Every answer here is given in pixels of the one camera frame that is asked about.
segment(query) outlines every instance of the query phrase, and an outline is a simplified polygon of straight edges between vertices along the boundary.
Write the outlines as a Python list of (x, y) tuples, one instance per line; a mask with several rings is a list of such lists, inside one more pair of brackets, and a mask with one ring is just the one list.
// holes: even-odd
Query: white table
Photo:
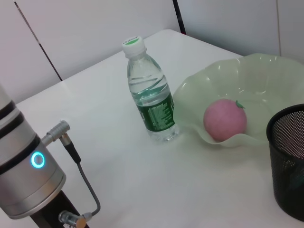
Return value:
[[(172, 93), (214, 61), (238, 55), (164, 30), (145, 40)], [(267, 146), (224, 149), (195, 133), (150, 140), (129, 94), (122, 52), (18, 104), (43, 136), (65, 119), (100, 201), (91, 228), (302, 228), (277, 205)], [(95, 202), (60, 142), (48, 146), (67, 175), (63, 191), (80, 213)], [(30, 218), (3, 228), (35, 228)]]

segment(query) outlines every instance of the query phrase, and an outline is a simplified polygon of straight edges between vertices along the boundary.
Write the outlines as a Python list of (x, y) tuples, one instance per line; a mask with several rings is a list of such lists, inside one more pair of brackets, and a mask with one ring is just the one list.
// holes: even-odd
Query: bottle label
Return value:
[(174, 101), (171, 93), (162, 102), (152, 106), (137, 106), (146, 128), (152, 132), (161, 132), (172, 127)]

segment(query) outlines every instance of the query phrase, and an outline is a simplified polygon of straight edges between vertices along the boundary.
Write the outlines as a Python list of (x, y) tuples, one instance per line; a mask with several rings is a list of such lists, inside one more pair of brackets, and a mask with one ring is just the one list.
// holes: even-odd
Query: pink ball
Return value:
[(246, 130), (247, 118), (244, 107), (232, 100), (220, 99), (205, 111), (204, 126), (216, 141), (225, 141)]

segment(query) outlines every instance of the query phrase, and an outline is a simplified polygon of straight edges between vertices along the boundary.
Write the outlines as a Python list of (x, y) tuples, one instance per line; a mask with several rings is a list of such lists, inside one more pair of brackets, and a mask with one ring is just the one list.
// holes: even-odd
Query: bowl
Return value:
[[(214, 101), (238, 100), (245, 107), (247, 128), (223, 141), (205, 130), (203, 118)], [(304, 66), (294, 60), (264, 54), (222, 60), (189, 76), (173, 96), (173, 118), (181, 129), (194, 129), (210, 144), (225, 147), (267, 143), (266, 126), (280, 110), (304, 103)]]

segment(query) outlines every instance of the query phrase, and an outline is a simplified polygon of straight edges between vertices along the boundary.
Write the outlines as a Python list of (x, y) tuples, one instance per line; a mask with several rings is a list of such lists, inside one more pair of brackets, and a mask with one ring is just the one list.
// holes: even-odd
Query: black mesh cup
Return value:
[(266, 134), (275, 199), (287, 214), (304, 221), (304, 104), (278, 112)]

